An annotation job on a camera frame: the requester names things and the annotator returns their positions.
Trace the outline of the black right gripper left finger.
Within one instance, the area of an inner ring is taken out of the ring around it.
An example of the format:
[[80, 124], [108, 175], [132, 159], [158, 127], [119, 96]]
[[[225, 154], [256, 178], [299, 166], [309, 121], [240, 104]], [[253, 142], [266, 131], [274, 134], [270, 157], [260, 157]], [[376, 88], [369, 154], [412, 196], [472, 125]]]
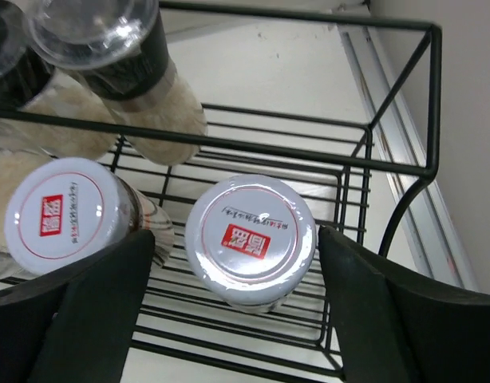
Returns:
[[0, 382], [120, 381], [153, 255], [139, 230], [0, 290]]

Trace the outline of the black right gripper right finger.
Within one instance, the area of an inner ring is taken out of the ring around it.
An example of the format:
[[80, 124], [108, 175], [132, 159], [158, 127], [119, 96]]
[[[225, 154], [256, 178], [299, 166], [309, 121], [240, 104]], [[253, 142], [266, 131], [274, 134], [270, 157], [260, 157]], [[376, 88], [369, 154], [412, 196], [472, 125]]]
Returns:
[[490, 382], [490, 295], [425, 277], [332, 227], [318, 244], [347, 382]]

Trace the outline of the labelled lid brown jar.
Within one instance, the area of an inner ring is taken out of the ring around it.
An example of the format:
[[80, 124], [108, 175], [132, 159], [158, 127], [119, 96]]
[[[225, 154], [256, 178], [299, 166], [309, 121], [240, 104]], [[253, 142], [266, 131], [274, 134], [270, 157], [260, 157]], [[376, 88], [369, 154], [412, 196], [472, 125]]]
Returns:
[[52, 160], [34, 170], [9, 207], [10, 254], [35, 275], [86, 258], [140, 229], [154, 235], [158, 266], [174, 247], [172, 220], [157, 203], [99, 163], [80, 157]]

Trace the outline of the labelled lid pink jar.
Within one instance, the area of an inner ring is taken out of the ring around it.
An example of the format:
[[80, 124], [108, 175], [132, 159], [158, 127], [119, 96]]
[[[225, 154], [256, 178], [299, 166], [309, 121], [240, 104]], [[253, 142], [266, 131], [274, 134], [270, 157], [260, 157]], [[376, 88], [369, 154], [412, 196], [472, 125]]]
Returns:
[[309, 270], [316, 244], [303, 198], [258, 174], [209, 188], [193, 205], [184, 235], [194, 274], [227, 304], [252, 314], [287, 300]]

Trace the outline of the clear glass jar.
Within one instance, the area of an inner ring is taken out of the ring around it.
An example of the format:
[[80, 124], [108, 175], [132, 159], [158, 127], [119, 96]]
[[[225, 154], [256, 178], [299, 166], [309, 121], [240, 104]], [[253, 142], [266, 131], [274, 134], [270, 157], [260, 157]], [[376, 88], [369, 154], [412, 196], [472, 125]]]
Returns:
[[48, 154], [14, 126], [0, 121], [0, 279], [22, 270], [10, 254], [6, 241], [6, 223], [13, 215], [10, 201], [22, 181], [50, 161]]

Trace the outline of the black knob lid grinder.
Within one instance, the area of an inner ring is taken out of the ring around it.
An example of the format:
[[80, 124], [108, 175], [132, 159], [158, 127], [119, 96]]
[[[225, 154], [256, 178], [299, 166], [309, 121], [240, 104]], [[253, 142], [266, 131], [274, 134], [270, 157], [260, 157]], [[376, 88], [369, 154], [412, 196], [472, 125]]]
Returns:
[[[30, 48], [22, 21], [17, 5], [0, 1], [0, 109], [111, 124], [113, 119], [98, 96]], [[107, 132], [20, 120], [11, 124], [56, 157], [98, 160], [117, 141], [115, 134]]]

